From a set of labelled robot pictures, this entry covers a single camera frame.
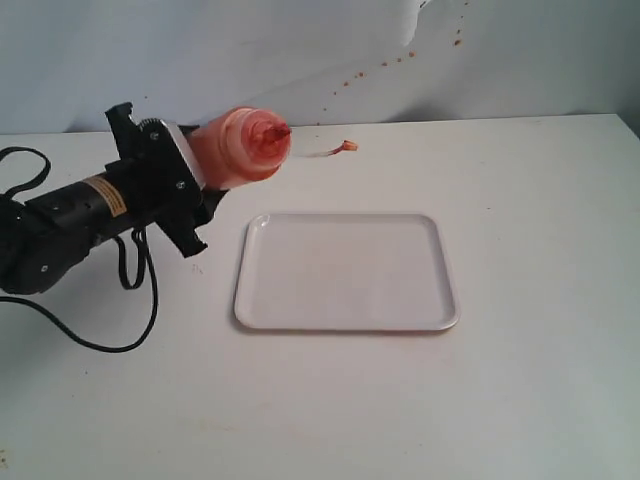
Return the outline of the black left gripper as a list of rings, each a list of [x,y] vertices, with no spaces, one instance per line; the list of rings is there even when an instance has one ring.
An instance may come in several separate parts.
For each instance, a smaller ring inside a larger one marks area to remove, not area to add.
[[[228,190],[205,188],[205,180],[188,142],[198,124],[177,124],[160,118],[135,122],[133,104],[121,103],[105,112],[120,159],[107,166],[126,180],[128,210],[143,225],[156,224],[183,257],[207,245],[196,233],[208,224]]]

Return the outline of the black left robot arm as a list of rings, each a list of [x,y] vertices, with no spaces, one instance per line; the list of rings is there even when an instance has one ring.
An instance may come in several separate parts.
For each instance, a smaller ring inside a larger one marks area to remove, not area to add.
[[[197,228],[224,197],[206,187],[188,144],[193,125],[159,118],[135,122],[131,103],[105,115],[119,160],[104,171],[24,203],[15,195],[39,186],[51,167],[1,196],[1,288],[43,293],[98,245],[155,224],[184,257],[206,249]]]

